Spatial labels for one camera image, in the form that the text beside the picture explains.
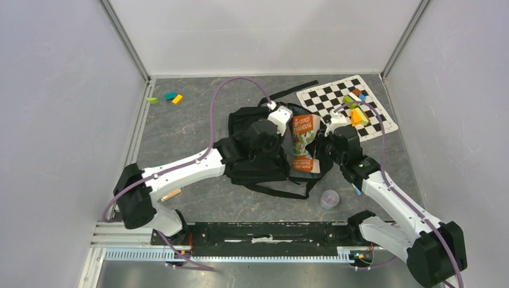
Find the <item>black student backpack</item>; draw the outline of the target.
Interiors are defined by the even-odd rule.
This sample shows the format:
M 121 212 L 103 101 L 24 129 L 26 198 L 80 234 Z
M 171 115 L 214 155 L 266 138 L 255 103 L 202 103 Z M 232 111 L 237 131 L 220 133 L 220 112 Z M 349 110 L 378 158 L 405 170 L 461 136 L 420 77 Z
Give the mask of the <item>black student backpack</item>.
M 277 152 L 270 152 L 270 109 L 268 100 L 261 99 L 255 107 L 242 107 L 229 115 L 228 137 L 215 142 L 223 156 L 224 174 L 235 185 L 274 197 L 308 199 L 312 188 L 331 170 L 333 161 L 320 161 L 318 174 L 292 168 L 294 159 L 292 122 L 288 123 L 285 141 Z M 266 182 L 290 181 L 304 183 L 304 194 L 275 190 Z

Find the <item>orange treehouse book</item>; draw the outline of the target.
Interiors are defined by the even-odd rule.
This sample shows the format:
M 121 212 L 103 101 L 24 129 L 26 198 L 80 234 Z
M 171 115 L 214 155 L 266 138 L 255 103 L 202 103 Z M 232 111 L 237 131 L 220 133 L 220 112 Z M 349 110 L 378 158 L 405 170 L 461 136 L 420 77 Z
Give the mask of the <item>orange treehouse book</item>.
M 321 169 L 319 160 L 312 156 L 307 145 L 312 144 L 320 129 L 321 120 L 319 115 L 307 114 L 296 115 L 292 120 L 292 138 L 294 159 L 292 168 L 295 170 L 318 174 Z

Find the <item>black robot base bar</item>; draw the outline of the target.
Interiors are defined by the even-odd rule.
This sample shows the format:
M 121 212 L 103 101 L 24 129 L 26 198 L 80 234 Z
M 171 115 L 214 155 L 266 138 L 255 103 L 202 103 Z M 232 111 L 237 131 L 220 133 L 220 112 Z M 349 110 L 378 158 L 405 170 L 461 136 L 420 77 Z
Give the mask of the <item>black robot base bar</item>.
M 347 222 L 195 222 L 152 245 L 189 246 L 196 257 L 334 256 L 338 247 L 371 247 Z

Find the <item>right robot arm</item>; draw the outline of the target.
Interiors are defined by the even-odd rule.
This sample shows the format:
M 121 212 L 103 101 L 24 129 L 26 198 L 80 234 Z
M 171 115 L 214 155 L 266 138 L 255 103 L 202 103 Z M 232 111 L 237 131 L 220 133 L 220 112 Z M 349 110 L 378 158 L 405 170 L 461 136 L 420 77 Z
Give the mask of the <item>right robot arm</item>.
M 370 211 L 352 216 L 348 240 L 366 241 L 389 251 L 406 266 L 423 287 L 439 283 L 464 287 L 462 271 L 468 266 L 463 229 L 427 212 L 388 175 L 383 161 L 363 152 L 354 127 L 321 129 L 315 139 L 318 156 L 336 163 L 349 183 L 373 199 L 396 222 L 391 225 Z

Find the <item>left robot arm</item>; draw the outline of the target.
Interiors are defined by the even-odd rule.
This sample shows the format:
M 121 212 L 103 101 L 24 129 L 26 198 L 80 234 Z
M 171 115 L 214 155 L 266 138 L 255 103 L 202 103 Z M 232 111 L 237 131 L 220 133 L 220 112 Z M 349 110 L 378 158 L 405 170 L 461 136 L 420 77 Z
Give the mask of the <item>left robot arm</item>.
M 210 150 L 164 166 L 140 169 L 136 163 L 129 164 L 113 192 L 124 227 L 151 227 L 173 244 L 182 244 L 188 227 L 178 211 L 159 207 L 158 201 L 168 192 L 223 175 L 243 186 L 285 179 L 288 163 L 282 142 L 289 121 L 260 119 L 246 131 L 215 142 Z

